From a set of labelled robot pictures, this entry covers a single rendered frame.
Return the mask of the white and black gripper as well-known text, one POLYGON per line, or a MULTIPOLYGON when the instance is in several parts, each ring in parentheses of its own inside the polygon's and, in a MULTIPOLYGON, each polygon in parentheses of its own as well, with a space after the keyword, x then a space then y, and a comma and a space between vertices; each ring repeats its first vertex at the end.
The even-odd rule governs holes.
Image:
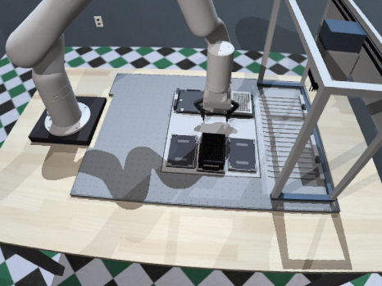
MULTIPOLYGON (((229 90, 227 92, 227 98, 231 98, 230 93, 231 93, 231 88, 229 87, 229 90)), ((203 98, 200 98, 196 101, 193 102, 194 106, 201 112, 201 117, 202 120, 205 119, 205 111, 226 111, 226 122, 228 122, 228 118, 230 118, 230 115, 232 112, 236 111, 236 109, 239 108, 239 103, 231 100, 231 107, 230 109, 219 109, 219 108, 205 108, 204 107, 204 97, 209 98, 209 90, 207 89, 207 86, 205 85, 204 92, 203 92, 203 98), (199 105, 202 103, 202 106, 199 105)))

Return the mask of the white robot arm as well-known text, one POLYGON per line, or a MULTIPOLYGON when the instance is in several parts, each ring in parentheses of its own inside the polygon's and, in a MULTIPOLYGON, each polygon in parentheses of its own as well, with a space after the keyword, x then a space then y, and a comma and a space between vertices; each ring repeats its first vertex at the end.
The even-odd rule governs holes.
MULTIPOLYGON (((32 80, 47 109, 45 127, 56 136, 74 134, 90 120, 90 110, 77 102, 65 70, 63 32, 92 1, 43 0, 6 43, 7 56, 14 65, 32 68, 32 80)), ((208 45, 209 98, 204 98, 204 107, 230 109, 231 99, 227 98, 226 91, 232 83, 234 46, 225 24, 217 17, 212 0, 177 2, 191 32, 205 38, 208 45)))

